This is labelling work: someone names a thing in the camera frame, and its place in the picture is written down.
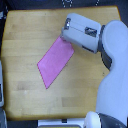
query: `table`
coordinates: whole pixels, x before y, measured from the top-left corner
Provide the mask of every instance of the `table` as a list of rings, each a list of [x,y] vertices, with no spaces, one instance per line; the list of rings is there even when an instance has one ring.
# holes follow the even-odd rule
[[[1,52],[4,109],[9,120],[85,117],[95,111],[98,86],[109,72],[100,53],[73,45],[74,55],[48,90],[37,68],[71,12],[101,24],[120,20],[114,6],[9,11]]]

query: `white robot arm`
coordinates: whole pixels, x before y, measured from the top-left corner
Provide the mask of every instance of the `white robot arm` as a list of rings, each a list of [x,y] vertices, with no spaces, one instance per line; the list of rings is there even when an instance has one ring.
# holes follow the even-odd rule
[[[105,26],[71,13],[61,38],[93,53],[101,52],[110,73],[99,85],[96,113],[89,112],[86,128],[126,128],[128,117],[128,28],[121,21]]]

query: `pink towel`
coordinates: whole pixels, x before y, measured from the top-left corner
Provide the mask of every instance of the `pink towel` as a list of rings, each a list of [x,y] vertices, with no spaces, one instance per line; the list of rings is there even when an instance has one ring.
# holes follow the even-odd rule
[[[58,37],[44,57],[38,62],[37,66],[46,89],[59,75],[73,53],[74,50],[71,43],[63,41]]]

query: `black joint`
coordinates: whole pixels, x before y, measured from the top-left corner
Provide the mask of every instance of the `black joint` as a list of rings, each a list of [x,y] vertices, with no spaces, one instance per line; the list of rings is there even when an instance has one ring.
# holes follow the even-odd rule
[[[103,35],[103,30],[105,28],[105,25],[103,25],[101,27],[101,30],[100,30],[100,35],[99,35],[99,41],[98,41],[98,51],[99,52],[102,52],[102,49],[103,49],[103,45],[102,45],[102,35]]]
[[[67,119],[62,119],[62,123],[67,123]]]

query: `wood grain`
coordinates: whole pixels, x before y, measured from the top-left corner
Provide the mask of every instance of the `wood grain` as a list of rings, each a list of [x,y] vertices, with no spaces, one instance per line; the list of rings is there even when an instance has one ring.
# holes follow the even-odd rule
[[[37,68],[71,12],[101,24],[120,19],[116,7],[8,13],[1,53],[8,119],[85,117],[88,111],[95,111],[98,86],[108,74],[100,53],[73,45],[74,55],[48,90]]]

